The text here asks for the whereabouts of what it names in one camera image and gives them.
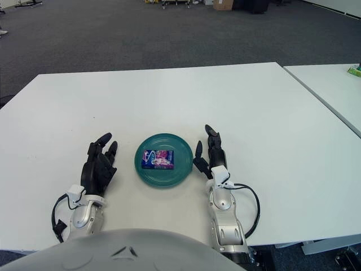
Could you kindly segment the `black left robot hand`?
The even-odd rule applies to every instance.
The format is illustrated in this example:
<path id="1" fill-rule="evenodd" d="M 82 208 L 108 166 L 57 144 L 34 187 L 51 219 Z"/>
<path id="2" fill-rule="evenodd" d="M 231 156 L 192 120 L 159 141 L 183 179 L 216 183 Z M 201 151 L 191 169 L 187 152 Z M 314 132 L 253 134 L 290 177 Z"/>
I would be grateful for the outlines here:
<path id="1" fill-rule="evenodd" d="M 94 204 L 97 207 L 107 205 L 104 199 L 105 190 L 110 184 L 117 168 L 113 166 L 118 143 L 113 141 L 108 151 L 103 148 L 111 140 L 112 134 L 106 133 L 95 142 L 89 144 L 87 161 L 81 172 L 80 187 L 75 188 L 75 195 L 68 195 L 68 207 L 71 210 Z"/>

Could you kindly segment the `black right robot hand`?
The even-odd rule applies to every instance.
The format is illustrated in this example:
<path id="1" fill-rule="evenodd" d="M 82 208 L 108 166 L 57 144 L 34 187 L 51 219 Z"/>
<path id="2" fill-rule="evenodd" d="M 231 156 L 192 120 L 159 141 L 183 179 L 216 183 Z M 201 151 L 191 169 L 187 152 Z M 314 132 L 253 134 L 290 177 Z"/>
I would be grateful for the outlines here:
<path id="1" fill-rule="evenodd" d="M 206 161 L 202 156 L 202 142 L 198 141 L 193 158 L 193 165 L 203 173 L 209 185 L 214 191 L 227 191 L 230 189 L 226 186 L 231 175 L 227 166 L 226 153 L 222 148 L 222 140 L 219 132 L 216 132 L 209 124 L 205 125 L 205 131 L 208 135 L 208 157 Z"/>

